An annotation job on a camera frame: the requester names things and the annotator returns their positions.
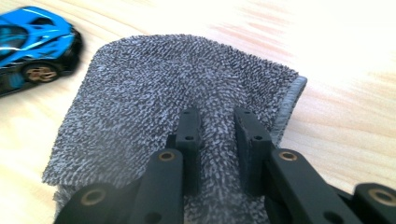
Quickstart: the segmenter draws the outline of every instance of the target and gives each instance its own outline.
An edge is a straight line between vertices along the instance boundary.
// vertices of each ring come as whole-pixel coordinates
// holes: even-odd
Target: toy car
[[[81,49],[80,33],[47,10],[0,15],[0,96],[73,73]]]

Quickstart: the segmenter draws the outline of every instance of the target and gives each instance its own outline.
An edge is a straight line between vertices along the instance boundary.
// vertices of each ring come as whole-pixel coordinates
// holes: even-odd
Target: microfiber cloth
[[[185,197],[185,220],[269,223],[264,198],[240,187],[233,111],[253,111],[278,145],[305,83],[287,66],[199,36],[132,36],[106,44],[59,129],[43,181],[59,187],[58,209],[91,183],[123,187],[164,149],[179,113],[195,107],[202,119],[202,189]]]

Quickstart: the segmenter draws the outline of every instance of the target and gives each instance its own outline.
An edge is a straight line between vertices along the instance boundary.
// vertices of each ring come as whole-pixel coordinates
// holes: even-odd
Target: wood grain
[[[54,187],[41,183],[68,107],[92,55],[130,35],[193,34],[283,63],[308,77],[282,142],[332,185],[396,189],[396,14],[390,1],[2,1],[65,17],[86,48],[81,66],[0,98],[0,217],[51,223]]]

